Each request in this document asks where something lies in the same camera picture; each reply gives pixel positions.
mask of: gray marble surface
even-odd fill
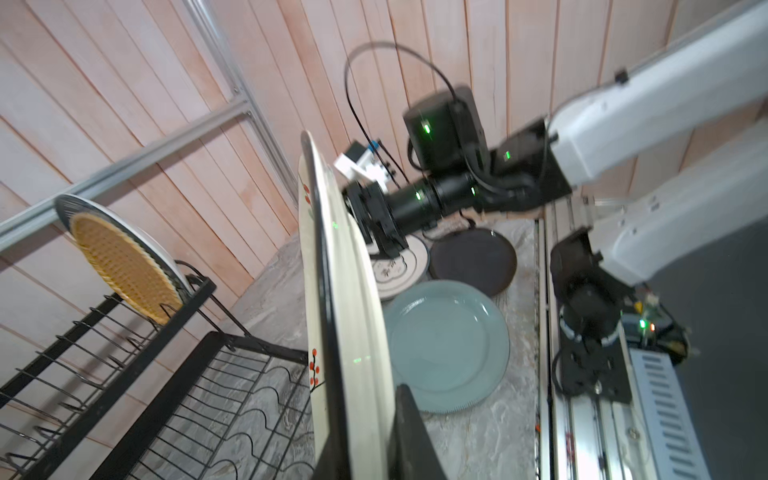
[[[448,415],[422,417],[451,480],[534,478],[538,406],[535,222],[496,219],[481,220],[478,225],[507,237],[518,255],[518,270],[510,287],[494,298],[504,313],[510,336],[507,370],[497,389],[478,405]],[[442,221],[429,235],[440,237],[464,227],[464,220],[456,217]],[[297,237],[280,249],[232,312],[257,337],[297,349],[307,348],[303,270]],[[263,421],[252,423],[263,425]],[[308,432],[309,415],[303,417],[303,423],[304,432]],[[235,449],[230,452],[236,454],[245,447],[227,448]],[[312,458],[312,442],[304,442],[299,450],[296,458]],[[302,478],[303,473],[306,472],[298,469],[293,472],[297,478]]]

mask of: black cable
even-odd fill
[[[563,385],[560,384],[560,379],[558,378],[558,362],[560,362],[560,357],[563,355],[564,351],[565,347],[561,346],[558,352],[555,353],[554,358],[552,359],[552,369],[550,371],[550,375],[552,377],[552,385],[554,385],[554,390],[565,398],[570,399],[571,397],[579,396],[582,393],[587,392],[587,387],[585,386],[579,392],[568,392],[563,388]]]
[[[475,229],[475,227],[477,227],[477,222],[475,222],[473,219],[471,219],[469,217],[465,217],[463,210],[459,210],[458,211],[458,215],[461,218],[463,218],[464,220],[467,220],[467,223],[469,223],[469,225],[467,226],[467,230],[473,230],[473,229]],[[430,242],[437,242],[437,241],[440,241],[440,240],[446,238],[449,235],[455,235],[457,233],[465,232],[467,230],[455,230],[455,231],[452,231],[452,232],[448,232],[448,233],[446,233],[445,235],[443,235],[440,238],[432,238],[429,235],[427,235],[426,231],[422,230],[422,236],[424,238],[426,238],[427,240],[429,240]]]
[[[368,141],[368,145],[371,146],[371,151],[376,152],[376,156],[379,157],[379,161],[381,161],[382,165],[384,165],[384,159],[382,158],[382,155],[373,146],[373,141],[371,140],[371,137],[368,135],[366,128],[363,127],[362,122],[360,121],[360,117],[357,116],[357,112],[355,111],[355,108],[352,105],[352,100],[349,98],[349,72],[352,70],[352,60],[354,60],[363,52],[368,50],[373,50],[374,48],[394,48],[395,50],[404,51],[416,57],[421,62],[427,64],[432,70],[434,70],[437,73],[437,75],[440,76],[440,78],[442,78],[445,84],[448,85],[448,89],[451,91],[451,95],[453,95],[454,99],[456,99],[457,97],[456,97],[456,91],[453,89],[453,85],[451,85],[451,82],[448,81],[448,77],[446,77],[445,74],[442,73],[442,71],[440,71],[440,69],[435,66],[435,64],[433,64],[426,58],[422,57],[417,51],[413,50],[412,48],[406,47],[405,45],[397,44],[394,41],[371,41],[368,43],[364,43],[359,47],[355,48],[354,50],[352,50],[352,52],[350,52],[349,56],[346,58],[346,63],[344,64],[344,93],[346,94],[346,103],[349,104],[349,109],[352,111],[353,117],[357,121],[357,124],[360,126],[360,130],[362,130],[362,134],[366,137],[366,140]],[[395,162],[395,165],[397,165],[397,168],[400,169],[400,171],[402,172],[402,168],[397,162]],[[392,172],[389,171],[389,168],[386,165],[384,165],[384,168],[387,170],[388,173],[390,173],[390,176],[392,176]],[[392,178],[392,182],[398,188],[400,188],[400,186],[395,181],[394,177]]]
[[[420,172],[424,171],[423,168],[421,168],[419,165],[416,164],[415,161],[413,161],[413,142],[411,142],[410,137],[408,139],[408,152],[406,155],[408,156],[408,162],[411,164],[411,167],[415,168]]]
[[[469,217],[465,217],[465,216],[464,216],[464,211],[463,211],[463,210],[459,210],[459,211],[458,211],[458,215],[459,215],[461,218],[463,218],[464,220],[467,220],[467,223],[469,223],[469,227],[468,227],[468,229],[467,229],[467,230],[473,230],[475,227],[477,227],[477,224],[478,224],[478,223],[477,223],[477,222],[475,222],[473,219],[471,219],[471,218],[469,218]]]
[[[387,157],[389,157],[392,163],[395,164],[397,169],[400,170],[400,174],[402,175],[403,178],[406,179],[406,183],[410,184],[411,180],[408,179],[408,175],[406,175],[406,173],[402,170],[402,167],[400,167],[400,164],[397,163],[394,158],[392,158],[392,154],[390,154],[389,150],[386,149],[386,147],[384,146],[384,142],[382,142],[381,139],[379,139],[379,146],[382,148],[382,150],[384,150],[384,153],[387,155]]]

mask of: light blue plate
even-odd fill
[[[509,333],[491,299],[436,280],[400,293],[384,312],[392,379],[423,412],[448,413],[491,394],[509,361]]]

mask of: black metal dish rack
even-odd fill
[[[196,273],[187,277],[195,292],[178,311],[166,309],[170,317],[166,325],[142,316],[116,293],[106,296],[2,387],[0,409],[14,404],[40,419],[39,425],[29,425],[25,431],[0,423],[0,429],[18,440],[14,452],[0,452],[0,465],[14,471],[12,478],[50,477],[195,313],[216,331],[200,341],[91,478],[312,476],[307,352],[254,338],[213,296],[214,283],[191,265],[179,263]],[[224,333],[200,311],[208,299],[243,330],[243,336]],[[144,328],[149,332],[139,333],[142,328],[115,319],[111,313],[117,308],[127,308],[142,318],[150,326]],[[118,343],[97,328],[105,319],[121,332],[124,342]],[[114,354],[100,356],[94,353],[99,349],[79,344],[90,332],[114,349]],[[61,356],[72,347],[108,367],[103,382],[62,361]],[[85,384],[90,392],[81,398],[74,389],[43,379],[41,374],[54,364],[68,370],[76,379],[74,384]],[[56,391],[54,411],[19,398],[31,384]]]

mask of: plate rim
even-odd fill
[[[451,412],[457,412],[457,411],[460,411],[460,410],[463,410],[463,409],[467,409],[467,408],[469,408],[471,406],[477,405],[482,400],[488,398],[488,396],[490,396],[496,390],[498,385],[504,379],[504,375],[506,374],[507,368],[509,367],[509,358],[511,356],[511,340],[509,338],[509,325],[507,324],[506,317],[504,316],[504,313],[498,308],[498,306],[496,306],[496,304],[493,302],[493,299],[491,299],[490,297],[485,295],[480,290],[474,288],[472,285],[468,285],[467,283],[459,282],[459,281],[456,281],[456,280],[431,280],[429,282],[417,283],[416,285],[411,286],[410,288],[408,288],[405,292],[400,293],[397,297],[399,297],[401,295],[405,295],[406,293],[410,293],[411,290],[413,290],[413,289],[415,289],[417,287],[418,288],[434,288],[434,287],[437,287],[438,284],[452,284],[453,286],[458,286],[458,287],[460,287],[462,289],[465,289],[465,290],[471,290],[471,291],[474,290],[474,292],[476,294],[478,294],[483,300],[485,300],[487,302],[487,304],[492,306],[492,309],[495,310],[495,312],[498,314],[498,318],[503,323],[505,331],[507,333],[507,341],[505,342],[505,345],[506,345],[505,350],[506,350],[506,352],[503,355],[504,358],[505,358],[504,368],[501,369],[501,372],[498,375],[498,379],[494,379],[494,381],[491,382],[492,387],[488,387],[487,389],[481,390],[478,395],[473,396],[473,398],[468,400],[467,402],[463,402],[461,405],[454,406],[452,408],[442,408],[442,407],[441,408],[433,408],[433,407],[437,407],[437,406],[434,406],[434,405],[427,405],[427,406],[419,405],[419,397],[420,397],[420,392],[422,390],[420,390],[417,387],[412,387],[411,386],[411,390],[413,392],[413,397],[414,397],[414,400],[416,401],[416,405],[419,407],[419,411],[421,411],[421,412],[437,413],[437,414],[446,414],[446,413],[451,413]],[[395,310],[397,310],[397,305],[396,304],[397,304],[397,298],[395,298],[384,310],[384,323],[385,323],[385,326],[387,327],[387,341],[388,341],[388,343],[391,343],[392,340],[390,339],[390,336],[389,336],[389,333],[390,333],[389,325],[390,325],[390,323],[388,323],[387,320],[388,320],[388,318],[390,318],[392,313]],[[403,375],[394,366],[392,366],[392,375],[393,375],[393,377],[395,375],[398,377],[396,380],[404,380],[403,379]],[[440,393],[432,393],[430,395],[439,396],[441,394]]]
[[[63,207],[60,208],[60,201],[64,201],[63,199],[66,199],[67,201],[74,200],[76,203],[80,204],[81,210],[77,213],[98,213],[105,215],[116,227],[123,230],[128,236],[132,238],[135,242],[139,244],[139,246],[147,251],[147,253],[150,254],[150,256],[155,260],[159,267],[162,270],[168,269],[172,272],[172,274],[175,276],[175,278],[171,278],[171,281],[173,283],[176,283],[178,286],[182,287],[183,290],[185,290],[185,293],[187,295],[187,298],[182,297],[182,302],[185,302],[190,297],[194,295],[194,290],[192,289],[192,286],[187,282],[187,278],[181,273],[181,271],[176,267],[176,262],[171,258],[170,254],[165,251],[165,249],[154,239],[152,238],[149,233],[144,232],[142,229],[138,227],[132,227],[128,222],[123,220],[120,216],[118,216],[115,212],[112,210],[109,210],[104,205],[97,204],[96,202],[89,200],[87,198],[79,197],[78,195],[73,194],[62,194],[56,197],[55,200],[55,206],[56,206],[56,213],[58,214],[59,220],[64,224],[64,226],[67,228],[67,231],[69,233],[71,232],[69,220],[74,216],[70,215],[69,212],[67,212],[66,209]]]

